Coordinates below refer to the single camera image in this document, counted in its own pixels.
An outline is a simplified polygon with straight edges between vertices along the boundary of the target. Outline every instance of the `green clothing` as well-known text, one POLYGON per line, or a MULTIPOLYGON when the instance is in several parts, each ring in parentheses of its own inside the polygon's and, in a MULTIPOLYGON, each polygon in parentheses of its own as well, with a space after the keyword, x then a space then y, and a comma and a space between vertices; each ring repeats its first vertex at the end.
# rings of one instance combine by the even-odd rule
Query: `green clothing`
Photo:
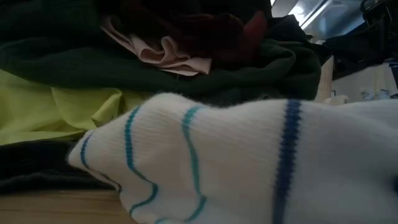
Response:
POLYGON ((11 1, 0 7, 0 68, 62 88, 171 91, 216 105, 256 98, 314 99, 315 53, 298 42, 264 39, 257 67, 182 77, 140 62, 109 41, 90 0, 11 1))
POLYGON ((133 109, 148 96, 110 88, 51 88, 0 70, 0 145, 76 139, 133 109))

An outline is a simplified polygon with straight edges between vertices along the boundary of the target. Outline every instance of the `wooden surface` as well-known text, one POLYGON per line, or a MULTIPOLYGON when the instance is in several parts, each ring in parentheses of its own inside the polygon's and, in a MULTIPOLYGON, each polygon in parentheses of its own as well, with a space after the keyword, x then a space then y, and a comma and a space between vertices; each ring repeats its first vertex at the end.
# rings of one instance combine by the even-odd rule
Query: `wooden surface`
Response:
POLYGON ((49 191, 0 195, 4 224, 137 224, 113 191, 49 191))

